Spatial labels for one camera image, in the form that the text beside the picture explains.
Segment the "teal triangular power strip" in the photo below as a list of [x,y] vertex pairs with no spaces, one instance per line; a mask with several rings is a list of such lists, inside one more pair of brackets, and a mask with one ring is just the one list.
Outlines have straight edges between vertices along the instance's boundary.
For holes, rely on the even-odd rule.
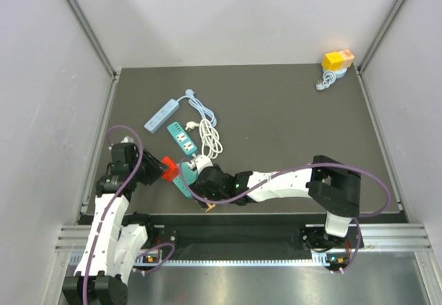
[[198,171],[196,168],[192,168],[190,163],[183,163],[182,176],[178,175],[173,183],[177,189],[188,199],[193,199],[192,194],[189,192],[187,186],[190,186],[198,178]]

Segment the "orange plug adapter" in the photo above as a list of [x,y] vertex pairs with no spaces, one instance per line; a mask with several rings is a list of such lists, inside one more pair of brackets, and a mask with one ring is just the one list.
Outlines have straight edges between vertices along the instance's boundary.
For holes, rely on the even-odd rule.
[[215,204],[207,204],[207,205],[206,205],[206,208],[204,209],[204,211],[205,211],[206,213],[207,213],[207,212],[210,212],[210,211],[213,210],[215,207],[216,207]]

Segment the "red plug adapter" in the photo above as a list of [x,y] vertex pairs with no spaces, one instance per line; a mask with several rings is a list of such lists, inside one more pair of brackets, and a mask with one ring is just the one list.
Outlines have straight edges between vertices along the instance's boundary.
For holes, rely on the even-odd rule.
[[179,168],[177,164],[170,158],[165,156],[161,162],[166,166],[166,170],[162,174],[162,179],[173,182],[173,180],[179,175]]

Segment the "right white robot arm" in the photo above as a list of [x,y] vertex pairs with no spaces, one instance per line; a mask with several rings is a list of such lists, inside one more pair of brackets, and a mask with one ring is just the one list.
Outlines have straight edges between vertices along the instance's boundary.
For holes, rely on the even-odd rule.
[[244,171],[230,175],[206,159],[195,162],[198,176],[189,191],[207,204],[245,206],[272,199],[305,198],[326,210],[324,242],[340,246],[349,224],[360,213],[361,174],[323,155],[298,170],[262,173]]

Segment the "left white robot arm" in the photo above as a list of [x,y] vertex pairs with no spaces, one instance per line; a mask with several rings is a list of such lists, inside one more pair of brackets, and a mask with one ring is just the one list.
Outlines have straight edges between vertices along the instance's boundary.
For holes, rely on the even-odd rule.
[[62,293],[68,304],[127,304],[128,279],[142,247],[156,230],[146,214],[126,213],[137,185],[151,185],[167,167],[144,148],[121,142],[95,184],[95,212],[86,247]]

